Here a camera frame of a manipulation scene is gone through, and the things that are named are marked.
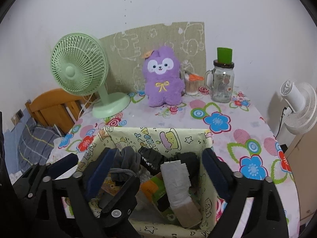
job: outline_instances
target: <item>plush toy eye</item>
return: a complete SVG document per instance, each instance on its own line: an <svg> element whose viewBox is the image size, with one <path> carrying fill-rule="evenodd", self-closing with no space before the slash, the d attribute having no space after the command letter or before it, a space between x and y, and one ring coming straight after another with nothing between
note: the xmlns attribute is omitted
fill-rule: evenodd
<svg viewBox="0 0 317 238"><path fill-rule="evenodd" d="M149 72L155 72L155 68L157 66L157 61L156 60L149 60L149 62L147 63L147 70Z"/></svg>
<svg viewBox="0 0 317 238"><path fill-rule="evenodd" d="M171 58L165 58L163 61L162 61L162 64L167 67L167 70L170 70L173 68L174 66L174 62Z"/></svg>

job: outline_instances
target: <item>desk fan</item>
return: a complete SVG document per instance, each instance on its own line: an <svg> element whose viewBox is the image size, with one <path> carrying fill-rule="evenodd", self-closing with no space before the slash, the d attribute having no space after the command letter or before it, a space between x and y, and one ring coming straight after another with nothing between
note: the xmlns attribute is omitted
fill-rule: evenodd
<svg viewBox="0 0 317 238"><path fill-rule="evenodd" d="M314 88L308 83L296 86L287 80L282 84L280 93L291 111L285 121L287 130L294 135L310 131L317 121L317 96Z"/></svg>
<svg viewBox="0 0 317 238"><path fill-rule="evenodd" d="M98 91L100 99L94 103L93 116L106 118L122 111L130 103L127 94L108 94L105 80L109 65L98 39L72 33L55 45L51 57L51 73L66 92L87 96Z"/></svg>

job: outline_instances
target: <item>tablecloth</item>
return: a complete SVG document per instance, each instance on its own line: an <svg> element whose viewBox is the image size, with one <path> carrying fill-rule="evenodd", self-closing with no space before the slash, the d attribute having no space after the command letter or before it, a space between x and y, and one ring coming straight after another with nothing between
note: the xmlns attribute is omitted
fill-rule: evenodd
<svg viewBox="0 0 317 238"><path fill-rule="evenodd" d="M272 177L285 209L289 236L298 237L299 202L291 168L265 119L242 91L235 90L231 102L222 104L213 102L209 91L200 87L198 95L184 95L178 106L155 108L147 105L148 97L144 91L129 96L129 106L113 117L96 119L91 108L87 109L63 138L58 150L51 153L48 162L55 162L68 153L76 153L81 160L94 136L104 126L210 129L215 153L233 171L253 179ZM153 140L142 142L155 147ZM119 143L122 147L127 145L124 139ZM234 237L241 237L251 206L252 199L248 199ZM226 202L218 198L217 218L225 207Z"/></svg>

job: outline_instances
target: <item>fan base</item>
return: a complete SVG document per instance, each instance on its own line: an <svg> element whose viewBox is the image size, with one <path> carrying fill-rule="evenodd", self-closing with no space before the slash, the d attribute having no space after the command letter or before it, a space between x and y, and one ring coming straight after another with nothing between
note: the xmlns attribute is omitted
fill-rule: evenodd
<svg viewBox="0 0 317 238"><path fill-rule="evenodd" d="M98 100L93 107L93 117L106 118L113 116L130 104L130 97L127 94L117 92L108 95L108 103L105 105Z"/></svg>

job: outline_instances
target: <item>jar handle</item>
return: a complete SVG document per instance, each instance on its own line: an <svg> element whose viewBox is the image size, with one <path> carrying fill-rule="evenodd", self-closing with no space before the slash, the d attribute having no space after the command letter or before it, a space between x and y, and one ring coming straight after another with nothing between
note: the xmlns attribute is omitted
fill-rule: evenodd
<svg viewBox="0 0 317 238"><path fill-rule="evenodd" d="M212 91L212 87L210 87L210 86L207 85L207 76L208 76L210 73L211 73L211 74L214 74L214 71L213 71L213 70L209 70L209 71L206 71L206 73L205 73L205 88L207 88L208 90Z"/></svg>

